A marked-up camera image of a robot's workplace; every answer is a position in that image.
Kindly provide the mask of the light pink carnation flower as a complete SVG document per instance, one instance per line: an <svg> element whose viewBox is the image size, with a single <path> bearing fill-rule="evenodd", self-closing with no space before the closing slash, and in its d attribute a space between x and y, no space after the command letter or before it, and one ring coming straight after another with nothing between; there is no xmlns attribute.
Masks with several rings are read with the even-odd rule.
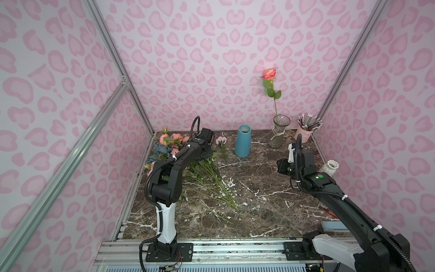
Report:
<svg viewBox="0 0 435 272"><path fill-rule="evenodd" d="M227 160L228 159L228 149L226 147L227 138L225 136L219 136L215 142L220 150L220 157L224 160Z"/></svg>

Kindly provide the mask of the clear ribbed glass vase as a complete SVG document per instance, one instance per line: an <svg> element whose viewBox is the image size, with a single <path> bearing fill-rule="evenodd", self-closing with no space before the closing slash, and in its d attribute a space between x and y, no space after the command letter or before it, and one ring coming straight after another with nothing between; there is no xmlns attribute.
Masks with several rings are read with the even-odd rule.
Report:
<svg viewBox="0 0 435 272"><path fill-rule="evenodd" d="M280 148L284 142L285 130L291 124L291 120L283 114L278 114L273 118L273 122L272 136L267 145L270 148Z"/></svg>

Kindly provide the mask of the pink rose with stem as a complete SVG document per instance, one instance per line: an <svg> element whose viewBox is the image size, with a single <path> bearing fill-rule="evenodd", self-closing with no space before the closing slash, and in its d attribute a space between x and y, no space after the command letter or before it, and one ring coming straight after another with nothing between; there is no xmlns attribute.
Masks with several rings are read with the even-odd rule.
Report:
<svg viewBox="0 0 435 272"><path fill-rule="evenodd" d="M281 98L282 91L281 90L277 91L274 88L274 80L276 79L276 69L275 68L266 69L261 79L262 79L263 87L265 88L265 94L274 100L275 114L278 115L278 106L276 101Z"/></svg>

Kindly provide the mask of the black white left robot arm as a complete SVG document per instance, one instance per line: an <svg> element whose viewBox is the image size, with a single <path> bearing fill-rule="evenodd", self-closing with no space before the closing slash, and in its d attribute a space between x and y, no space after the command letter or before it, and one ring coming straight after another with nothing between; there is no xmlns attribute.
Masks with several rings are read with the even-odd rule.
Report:
<svg viewBox="0 0 435 272"><path fill-rule="evenodd" d="M192 244L177 245L175 226L176 202L182 193L183 172L192 162L212 157L211 143L214 132L200 128L197 116L191 126L190 136L183 148L168 159L156 161L147 178L145 198L155 206L157 232L154 238L141 242L139 260L145 262L191 261Z"/></svg>

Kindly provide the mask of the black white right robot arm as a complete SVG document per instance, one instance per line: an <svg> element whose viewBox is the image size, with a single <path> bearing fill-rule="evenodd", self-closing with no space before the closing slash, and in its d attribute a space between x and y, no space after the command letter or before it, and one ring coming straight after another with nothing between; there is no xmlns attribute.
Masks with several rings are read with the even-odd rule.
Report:
<svg viewBox="0 0 435 272"><path fill-rule="evenodd" d="M325 204L352 233L357 245L334 239L321 231L306 233L286 254L294 259L329 257L356 272L414 272L410 243L393 235L355 204L326 172L316 171L313 154L302 146L302 136L290 146L287 159L277 161L278 172L296 181L303 193Z"/></svg>

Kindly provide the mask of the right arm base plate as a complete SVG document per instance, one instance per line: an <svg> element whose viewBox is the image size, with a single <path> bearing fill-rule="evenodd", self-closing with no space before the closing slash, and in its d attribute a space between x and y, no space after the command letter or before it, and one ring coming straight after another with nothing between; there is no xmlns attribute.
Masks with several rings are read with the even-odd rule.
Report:
<svg viewBox="0 0 435 272"><path fill-rule="evenodd" d="M314 247L304 241L285 242L284 251L287 261L329 261L332 258L320 255Z"/></svg>

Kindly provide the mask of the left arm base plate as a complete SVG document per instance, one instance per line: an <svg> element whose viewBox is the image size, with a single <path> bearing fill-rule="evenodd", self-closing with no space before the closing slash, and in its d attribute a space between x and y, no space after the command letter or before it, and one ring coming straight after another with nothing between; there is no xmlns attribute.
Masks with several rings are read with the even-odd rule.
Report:
<svg viewBox="0 0 435 272"><path fill-rule="evenodd" d="M146 262L178 261L180 257L182 262L192 262L193 247L193 243L174 241L170 244L164 244L155 241L147 249Z"/></svg>

